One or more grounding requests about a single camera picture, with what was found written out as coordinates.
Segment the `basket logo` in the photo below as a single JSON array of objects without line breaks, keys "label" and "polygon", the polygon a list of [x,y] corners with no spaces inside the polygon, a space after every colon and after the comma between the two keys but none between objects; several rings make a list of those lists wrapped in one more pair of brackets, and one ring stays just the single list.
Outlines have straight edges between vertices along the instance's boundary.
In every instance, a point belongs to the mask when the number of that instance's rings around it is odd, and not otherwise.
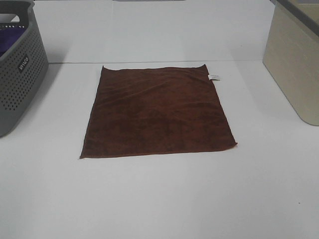
[{"label": "basket logo", "polygon": [[26,68],[26,66],[28,65],[30,61],[30,58],[28,57],[28,55],[26,54],[24,57],[23,57],[23,60],[20,62],[20,64],[18,65],[18,69],[19,69],[19,72],[22,73],[24,71],[24,69]]}]

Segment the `purple cloth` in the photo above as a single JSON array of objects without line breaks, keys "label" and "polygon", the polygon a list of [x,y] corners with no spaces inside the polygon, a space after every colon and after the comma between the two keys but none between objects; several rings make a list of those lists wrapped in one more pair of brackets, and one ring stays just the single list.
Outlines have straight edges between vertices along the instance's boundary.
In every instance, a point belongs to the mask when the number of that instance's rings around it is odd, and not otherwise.
[{"label": "purple cloth", "polygon": [[10,27],[0,30],[0,57],[21,37],[25,28]]}]

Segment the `beige box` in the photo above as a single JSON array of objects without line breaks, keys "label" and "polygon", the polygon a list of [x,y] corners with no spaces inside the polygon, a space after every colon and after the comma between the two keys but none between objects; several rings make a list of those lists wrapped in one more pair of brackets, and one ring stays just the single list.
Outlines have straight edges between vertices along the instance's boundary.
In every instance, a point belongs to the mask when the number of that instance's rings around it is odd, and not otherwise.
[{"label": "beige box", "polygon": [[[308,9],[319,20],[319,5]],[[279,2],[263,62],[300,118],[319,125],[319,36]]]}]

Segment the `towel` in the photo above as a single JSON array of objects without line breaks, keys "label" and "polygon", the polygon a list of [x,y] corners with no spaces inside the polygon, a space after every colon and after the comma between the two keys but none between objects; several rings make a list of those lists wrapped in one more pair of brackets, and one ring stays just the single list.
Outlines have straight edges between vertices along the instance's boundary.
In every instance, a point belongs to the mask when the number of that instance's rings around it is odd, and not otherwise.
[{"label": "towel", "polygon": [[102,68],[80,158],[234,147],[215,86],[197,68]]}]

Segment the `gray basket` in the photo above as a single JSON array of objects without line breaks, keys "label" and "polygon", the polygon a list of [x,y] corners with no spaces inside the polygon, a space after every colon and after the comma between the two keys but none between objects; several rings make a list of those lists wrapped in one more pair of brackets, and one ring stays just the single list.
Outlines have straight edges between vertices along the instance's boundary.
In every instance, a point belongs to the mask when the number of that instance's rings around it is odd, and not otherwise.
[{"label": "gray basket", "polygon": [[0,23],[0,29],[26,28],[0,57],[0,136],[10,132],[18,122],[48,69],[33,6],[31,0],[0,0],[0,13],[16,14],[20,19],[20,22]]}]

